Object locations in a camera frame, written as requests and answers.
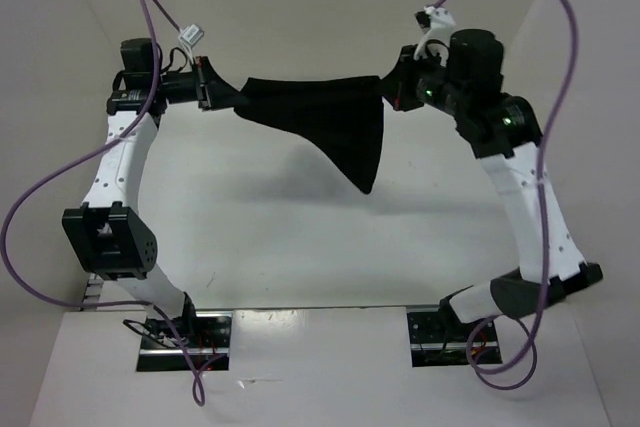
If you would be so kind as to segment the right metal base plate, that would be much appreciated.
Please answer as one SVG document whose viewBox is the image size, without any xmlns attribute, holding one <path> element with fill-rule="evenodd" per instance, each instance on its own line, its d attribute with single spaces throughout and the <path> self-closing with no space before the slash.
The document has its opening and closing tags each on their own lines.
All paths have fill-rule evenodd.
<svg viewBox="0 0 640 427">
<path fill-rule="evenodd" d="M 465 366 L 466 342 L 474 324 L 465 325 L 460 331 L 447 331 L 433 306 L 406 311 L 409 347 L 413 368 Z M 495 325 L 490 323 L 474 338 L 471 349 L 474 360 L 480 364 L 502 363 Z"/>
</svg>

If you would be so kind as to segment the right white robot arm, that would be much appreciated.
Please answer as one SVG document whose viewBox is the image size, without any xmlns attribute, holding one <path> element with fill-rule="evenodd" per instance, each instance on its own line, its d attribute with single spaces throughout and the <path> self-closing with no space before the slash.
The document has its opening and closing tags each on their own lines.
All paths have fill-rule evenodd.
<svg viewBox="0 0 640 427">
<path fill-rule="evenodd" d="M 537 166 L 543 134 L 532 106 L 502 89 L 503 44 L 489 31 L 464 29 L 426 45 L 447 55 L 402 47 L 383 96 L 397 111 L 430 106 L 453 118 L 503 203 L 519 257 L 515 270 L 440 301 L 440 332 L 459 340 L 474 322 L 521 319 L 536 311 L 541 292 L 551 306 L 602 281 L 603 272 L 575 245 L 548 173 Z"/>
</svg>

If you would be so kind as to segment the black skirt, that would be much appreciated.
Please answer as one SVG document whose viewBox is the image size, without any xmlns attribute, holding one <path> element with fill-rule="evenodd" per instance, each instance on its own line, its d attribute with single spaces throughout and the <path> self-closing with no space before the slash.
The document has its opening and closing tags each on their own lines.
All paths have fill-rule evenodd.
<svg viewBox="0 0 640 427">
<path fill-rule="evenodd" d="M 363 194 L 372 192 L 384 134 L 380 78 L 325 81 L 250 78 L 234 107 L 241 118 L 314 144 Z"/>
</svg>

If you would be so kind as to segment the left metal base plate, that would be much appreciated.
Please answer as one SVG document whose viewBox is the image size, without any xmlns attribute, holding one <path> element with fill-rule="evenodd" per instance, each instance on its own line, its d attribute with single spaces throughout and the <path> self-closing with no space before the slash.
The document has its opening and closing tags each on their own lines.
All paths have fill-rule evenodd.
<svg viewBox="0 0 640 427">
<path fill-rule="evenodd" d="M 192 331 L 184 332 L 182 342 L 199 371 L 229 369 L 232 320 L 231 311 L 196 312 Z M 122 323 L 140 337 L 137 372 L 189 370 L 182 350 L 164 321 L 125 319 Z"/>
</svg>

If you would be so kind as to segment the metal base plate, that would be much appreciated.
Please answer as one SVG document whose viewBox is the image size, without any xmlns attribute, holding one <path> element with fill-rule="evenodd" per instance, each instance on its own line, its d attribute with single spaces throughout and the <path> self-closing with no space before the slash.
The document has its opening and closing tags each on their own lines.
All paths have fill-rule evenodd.
<svg viewBox="0 0 640 427">
<path fill-rule="evenodd" d="M 232 320 L 231 311 L 196 312 L 192 331 L 184 332 L 182 342 L 199 371 L 229 369 Z M 122 323 L 140 337 L 137 372 L 189 370 L 182 350 L 164 321 L 125 319 Z"/>
<path fill-rule="evenodd" d="M 465 366 L 466 342 L 474 324 L 465 325 L 460 331 L 447 331 L 433 306 L 406 311 L 409 347 L 413 368 Z M 474 338 L 471 349 L 474 360 L 480 364 L 502 363 L 495 325 L 490 323 Z"/>
</svg>

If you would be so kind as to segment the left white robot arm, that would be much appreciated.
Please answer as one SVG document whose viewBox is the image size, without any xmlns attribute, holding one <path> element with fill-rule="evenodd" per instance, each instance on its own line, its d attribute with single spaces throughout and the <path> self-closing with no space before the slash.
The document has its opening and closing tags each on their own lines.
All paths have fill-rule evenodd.
<svg viewBox="0 0 640 427">
<path fill-rule="evenodd" d="M 195 102 L 208 110 L 218 93 L 235 92 L 207 57 L 195 55 L 194 47 L 194 42 L 180 40 L 164 55 L 149 38 L 122 42 L 123 68 L 106 102 L 107 139 L 94 182 L 81 204 L 62 216 L 81 267 L 118 285 L 143 307 L 149 334 L 180 347 L 198 337 L 196 308 L 159 266 L 156 235 L 139 215 L 139 192 L 166 108 Z M 185 58 L 181 68 L 173 66 L 176 53 Z"/>
</svg>

